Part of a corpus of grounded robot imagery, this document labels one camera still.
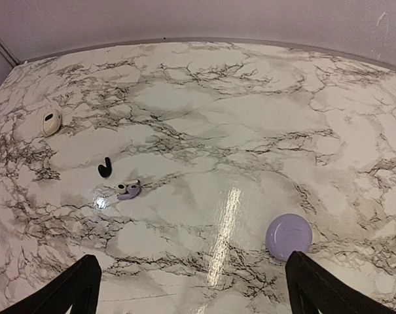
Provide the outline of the black wireless earbud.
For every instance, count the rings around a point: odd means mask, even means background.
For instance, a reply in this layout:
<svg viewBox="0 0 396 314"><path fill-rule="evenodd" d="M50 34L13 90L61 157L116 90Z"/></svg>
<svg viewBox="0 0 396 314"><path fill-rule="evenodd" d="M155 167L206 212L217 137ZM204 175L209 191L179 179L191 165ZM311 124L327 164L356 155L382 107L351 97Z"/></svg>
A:
<svg viewBox="0 0 396 314"><path fill-rule="evenodd" d="M109 157L105 157L105 164L104 165L100 164L98 166L98 172L101 177L108 178L111 176L112 171L113 170L112 170L111 160Z"/></svg>

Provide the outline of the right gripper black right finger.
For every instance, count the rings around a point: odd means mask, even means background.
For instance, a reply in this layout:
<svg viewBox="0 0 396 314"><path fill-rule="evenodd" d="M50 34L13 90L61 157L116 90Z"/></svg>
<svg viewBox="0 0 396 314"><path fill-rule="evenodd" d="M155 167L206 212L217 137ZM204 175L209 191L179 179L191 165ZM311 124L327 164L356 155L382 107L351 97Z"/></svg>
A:
<svg viewBox="0 0 396 314"><path fill-rule="evenodd" d="M347 286L302 252L291 253L285 272L293 313L395 313Z"/></svg>

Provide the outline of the beige earbud charging case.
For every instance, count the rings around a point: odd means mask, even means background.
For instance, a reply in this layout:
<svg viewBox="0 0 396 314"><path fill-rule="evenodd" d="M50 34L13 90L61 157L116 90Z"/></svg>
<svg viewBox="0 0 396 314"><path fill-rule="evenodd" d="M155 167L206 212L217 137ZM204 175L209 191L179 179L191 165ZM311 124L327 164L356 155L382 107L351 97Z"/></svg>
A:
<svg viewBox="0 0 396 314"><path fill-rule="evenodd" d="M59 130L61 124L61 113L56 109L52 109L44 114L41 124L41 131L45 137L49 137Z"/></svg>

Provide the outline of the lavender round charging case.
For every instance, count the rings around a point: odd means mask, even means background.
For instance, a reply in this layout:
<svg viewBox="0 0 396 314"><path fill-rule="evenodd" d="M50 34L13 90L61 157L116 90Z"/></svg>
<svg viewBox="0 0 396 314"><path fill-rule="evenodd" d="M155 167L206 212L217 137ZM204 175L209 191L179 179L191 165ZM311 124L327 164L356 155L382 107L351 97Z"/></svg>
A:
<svg viewBox="0 0 396 314"><path fill-rule="evenodd" d="M287 261L291 253L307 253L313 239L312 227L300 215L286 213L276 217L268 226L266 248L276 259Z"/></svg>

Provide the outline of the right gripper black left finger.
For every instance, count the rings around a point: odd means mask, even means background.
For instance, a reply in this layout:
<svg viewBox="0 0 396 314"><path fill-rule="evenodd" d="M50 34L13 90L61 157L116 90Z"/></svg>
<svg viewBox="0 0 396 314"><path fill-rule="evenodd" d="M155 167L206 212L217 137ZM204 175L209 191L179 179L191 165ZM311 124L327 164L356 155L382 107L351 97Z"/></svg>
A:
<svg viewBox="0 0 396 314"><path fill-rule="evenodd" d="M2 313L95 313L100 283L98 260L87 254L42 289Z"/></svg>

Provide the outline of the lavender wireless earbud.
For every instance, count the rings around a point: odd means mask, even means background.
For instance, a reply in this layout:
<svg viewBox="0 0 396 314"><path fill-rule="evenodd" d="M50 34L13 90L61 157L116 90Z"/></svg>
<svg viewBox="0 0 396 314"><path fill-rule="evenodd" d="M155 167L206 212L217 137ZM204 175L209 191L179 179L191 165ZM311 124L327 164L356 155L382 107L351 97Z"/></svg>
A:
<svg viewBox="0 0 396 314"><path fill-rule="evenodd" d="M141 192L139 184L118 184L117 185L117 199L118 200L131 200Z"/></svg>

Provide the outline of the white wireless earbud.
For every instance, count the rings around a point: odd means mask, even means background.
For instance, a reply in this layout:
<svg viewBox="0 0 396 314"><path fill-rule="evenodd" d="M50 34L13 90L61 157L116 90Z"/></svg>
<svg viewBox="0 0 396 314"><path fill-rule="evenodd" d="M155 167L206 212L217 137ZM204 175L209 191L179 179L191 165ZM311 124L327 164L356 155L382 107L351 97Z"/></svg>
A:
<svg viewBox="0 0 396 314"><path fill-rule="evenodd" d="M116 191L118 194L132 194L134 192L139 192L140 180L135 179L127 181L125 183L118 183L116 185Z"/></svg>

